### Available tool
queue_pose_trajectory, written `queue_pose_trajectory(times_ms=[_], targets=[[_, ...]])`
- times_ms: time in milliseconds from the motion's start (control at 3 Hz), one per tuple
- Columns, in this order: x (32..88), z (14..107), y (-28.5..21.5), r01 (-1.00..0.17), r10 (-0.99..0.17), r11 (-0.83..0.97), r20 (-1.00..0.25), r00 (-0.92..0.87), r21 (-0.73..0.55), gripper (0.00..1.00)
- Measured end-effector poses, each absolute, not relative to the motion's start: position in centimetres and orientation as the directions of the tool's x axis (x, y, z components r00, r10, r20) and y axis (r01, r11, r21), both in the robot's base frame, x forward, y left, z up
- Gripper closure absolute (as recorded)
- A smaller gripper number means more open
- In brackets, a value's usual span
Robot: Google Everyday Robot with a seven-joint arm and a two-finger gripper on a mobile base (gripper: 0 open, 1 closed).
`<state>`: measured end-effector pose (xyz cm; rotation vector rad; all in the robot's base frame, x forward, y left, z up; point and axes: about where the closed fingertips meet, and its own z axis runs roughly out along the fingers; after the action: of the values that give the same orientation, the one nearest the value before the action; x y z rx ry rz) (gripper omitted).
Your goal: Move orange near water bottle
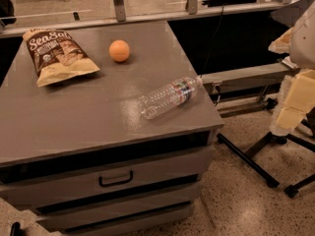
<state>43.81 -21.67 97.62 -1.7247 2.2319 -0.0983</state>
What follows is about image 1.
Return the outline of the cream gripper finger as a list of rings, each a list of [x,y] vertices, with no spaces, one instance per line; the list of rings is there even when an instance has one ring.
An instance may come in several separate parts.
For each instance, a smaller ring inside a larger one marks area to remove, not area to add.
[[[292,29],[288,29],[280,37],[274,40],[268,47],[268,50],[278,54],[284,54],[289,52],[290,39],[292,35]]]
[[[283,137],[292,132],[315,107],[315,71],[302,69],[294,77],[285,76],[278,101],[270,131]]]

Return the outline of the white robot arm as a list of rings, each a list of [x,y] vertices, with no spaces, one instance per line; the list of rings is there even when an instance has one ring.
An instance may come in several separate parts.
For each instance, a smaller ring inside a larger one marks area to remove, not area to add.
[[[272,134],[286,136],[315,107],[315,2],[268,49],[288,53],[289,60],[300,68],[294,77],[283,78],[279,103],[272,116]]]

